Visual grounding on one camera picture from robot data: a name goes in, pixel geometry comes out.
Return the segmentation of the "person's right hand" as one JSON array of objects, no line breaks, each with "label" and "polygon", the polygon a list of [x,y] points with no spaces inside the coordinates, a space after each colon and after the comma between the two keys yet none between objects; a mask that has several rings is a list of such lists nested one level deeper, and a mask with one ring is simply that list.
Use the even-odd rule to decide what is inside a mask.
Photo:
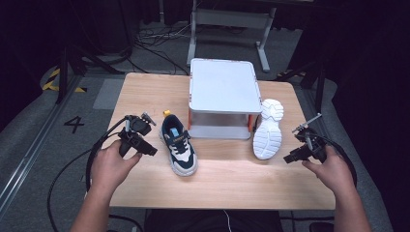
[{"label": "person's right hand", "polygon": [[313,172],[336,199],[351,199],[357,192],[347,163],[332,146],[327,145],[325,152],[327,158],[322,164],[304,160],[302,165]]}]

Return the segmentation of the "black tripod stand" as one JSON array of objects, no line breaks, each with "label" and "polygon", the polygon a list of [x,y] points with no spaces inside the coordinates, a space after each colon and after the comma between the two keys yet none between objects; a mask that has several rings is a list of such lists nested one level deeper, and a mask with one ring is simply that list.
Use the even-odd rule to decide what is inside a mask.
[{"label": "black tripod stand", "polygon": [[323,91],[325,85],[326,72],[323,62],[310,62],[296,70],[290,72],[280,72],[277,75],[276,81],[286,81],[289,78],[304,73],[301,87],[310,89],[313,84],[316,84],[316,94],[314,99],[314,109],[320,113],[322,111]]},{"label": "black tripod stand", "polygon": [[113,74],[123,74],[102,59],[98,58],[96,55],[91,54],[90,52],[84,50],[83,48],[77,45],[67,45],[62,49],[61,59],[60,59],[60,80],[59,80],[59,94],[56,103],[59,104],[68,94],[68,71],[69,68],[73,69],[75,74],[85,75],[86,66],[85,62],[82,60],[83,57],[86,57],[92,63],[96,64],[98,67],[103,68],[108,73]]}]

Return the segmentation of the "person's left hand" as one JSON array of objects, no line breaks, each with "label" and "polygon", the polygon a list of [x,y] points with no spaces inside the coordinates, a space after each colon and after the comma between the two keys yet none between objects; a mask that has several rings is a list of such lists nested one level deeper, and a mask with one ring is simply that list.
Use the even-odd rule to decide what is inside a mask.
[{"label": "person's left hand", "polygon": [[121,142],[115,140],[108,147],[98,151],[92,164],[89,195],[112,195],[142,158],[140,153],[136,153],[124,159],[119,154],[120,146]]}]

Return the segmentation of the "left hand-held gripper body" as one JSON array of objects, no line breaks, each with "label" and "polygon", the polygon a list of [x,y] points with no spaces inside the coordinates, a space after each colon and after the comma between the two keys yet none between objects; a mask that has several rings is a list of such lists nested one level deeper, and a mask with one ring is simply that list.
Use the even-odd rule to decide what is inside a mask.
[{"label": "left hand-held gripper body", "polygon": [[130,148],[136,150],[138,139],[144,139],[144,136],[152,130],[151,125],[156,124],[146,112],[141,116],[128,115],[125,117],[125,121],[126,125],[119,132],[121,141],[119,154],[121,157],[123,157]]}]

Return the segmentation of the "metal floor rail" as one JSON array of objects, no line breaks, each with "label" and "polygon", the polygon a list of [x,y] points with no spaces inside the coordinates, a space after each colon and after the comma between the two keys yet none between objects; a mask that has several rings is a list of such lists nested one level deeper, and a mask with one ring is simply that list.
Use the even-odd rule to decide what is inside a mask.
[{"label": "metal floor rail", "polygon": [[32,166],[34,165],[41,149],[45,144],[45,140],[48,137],[51,129],[53,128],[57,118],[60,116],[61,112],[64,110],[67,101],[74,92],[74,89],[78,86],[80,82],[80,76],[74,76],[70,81],[67,89],[66,95],[58,103],[54,104],[50,113],[44,121],[44,124],[40,128],[39,132],[36,134],[33,142],[30,144],[28,150],[24,153],[20,163],[18,164],[16,170],[13,172],[9,182],[5,185],[2,192],[0,193],[0,218],[8,211],[12,201],[15,198],[18,190],[23,184],[25,178],[30,172]]},{"label": "metal floor rail", "polygon": [[[317,116],[321,112],[321,110],[316,108],[316,90],[314,88],[304,89],[300,87],[298,89],[298,92],[301,108],[306,120],[310,120]],[[320,135],[326,134],[326,127],[324,125],[322,117],[319,117],[313,122],[309,123],[308,126],[316,130]]]}]

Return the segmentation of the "navy and white sneaker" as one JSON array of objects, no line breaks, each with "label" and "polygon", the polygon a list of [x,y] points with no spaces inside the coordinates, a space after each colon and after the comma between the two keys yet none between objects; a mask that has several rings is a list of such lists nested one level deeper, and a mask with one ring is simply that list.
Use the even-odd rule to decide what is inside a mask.
[{"label": "navy and white sneaker", "polygon": [[253,152],[259,160],[272,158],[281,146],[282,134],[279,123],[284,115],[282,104],[273,99],[262,102],[261,123],[252,141]]},{"label": "navy and white sneaker", "polygon": [[163,112],[160,137],[168,149],[173,172],[183,177],[192,175],[197,169],[197,155],[190,144],[190,135],[169,110]]}]

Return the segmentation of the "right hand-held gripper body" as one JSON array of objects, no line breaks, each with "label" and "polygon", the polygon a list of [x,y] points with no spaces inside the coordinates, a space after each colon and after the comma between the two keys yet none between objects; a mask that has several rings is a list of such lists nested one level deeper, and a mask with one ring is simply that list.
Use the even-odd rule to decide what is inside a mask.
[{"label": "right hand-held gripper body", "polygon": [[314,118],[307,120],[306,122],[300,124],[292,132],[295,133],[295,138],[304,145],[291,151],[291,153],[298,152],[304,159],[308,160],[309,157],[313,157],[316,160],[324,162],[326,160],[324,139],[317,134],[317,132],[308,126],[309,123],[313,122],[317,118],[321,117],[322,114],[319,113]]}]

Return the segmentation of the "grey metal desk frame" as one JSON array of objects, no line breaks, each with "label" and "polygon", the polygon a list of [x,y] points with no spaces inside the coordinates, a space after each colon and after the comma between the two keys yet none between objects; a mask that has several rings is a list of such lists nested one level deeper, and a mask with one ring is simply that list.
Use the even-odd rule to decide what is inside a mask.
[{"label": "grey metal desk frame", "polygon": [[260,41],[255,43],[255,48],[258,53],[262,70],[265,73],[268,73],[271,68],[265,52],[265,45],[274,22],[276,10],[276,8],[271,8],[266,14],[208,10],[199,8],[197,0],[192,0],[190,14],[190,44],[187,56],[187,66],[190,66],[191,60],[195,57],[197,25],[245,27],[260,29],[263,31],[263,36]]}]

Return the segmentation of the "white shoe rack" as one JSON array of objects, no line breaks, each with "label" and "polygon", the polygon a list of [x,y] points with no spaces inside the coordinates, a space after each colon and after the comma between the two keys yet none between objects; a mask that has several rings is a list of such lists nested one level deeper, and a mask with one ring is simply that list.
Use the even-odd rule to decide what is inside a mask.
[{"label": "white shoe rack", "polygon": [[253,64],[194,58],[190,61],[189,121],[195,138],[250,138],[261,94]]}]

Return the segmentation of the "person's black clothing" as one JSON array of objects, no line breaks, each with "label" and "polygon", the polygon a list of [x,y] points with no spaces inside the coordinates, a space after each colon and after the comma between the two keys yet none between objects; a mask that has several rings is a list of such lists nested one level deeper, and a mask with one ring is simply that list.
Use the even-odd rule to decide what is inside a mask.
[{"label": "person's black clothing", "polygon": [[283,232],[277,211],[152,210],[145,232]]}]

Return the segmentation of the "yellow and black floor tape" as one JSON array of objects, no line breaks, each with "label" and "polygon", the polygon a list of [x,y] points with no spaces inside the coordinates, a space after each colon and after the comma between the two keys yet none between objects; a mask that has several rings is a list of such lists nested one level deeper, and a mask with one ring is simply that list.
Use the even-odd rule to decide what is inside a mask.
[{"label": "yellow and black floor tape", "polygon": [[[60,69],[56,68],[48,77],[47,81],[43,85],[43,90],[52,90],[52,91],[59,91],[60,88],[58,86],[54,86],[53,83],[57,77],[57,75],[60,73]],[[76,93],[86,93],[87,88],[82,88],[82,87],[77,87],[75,89]]]}]

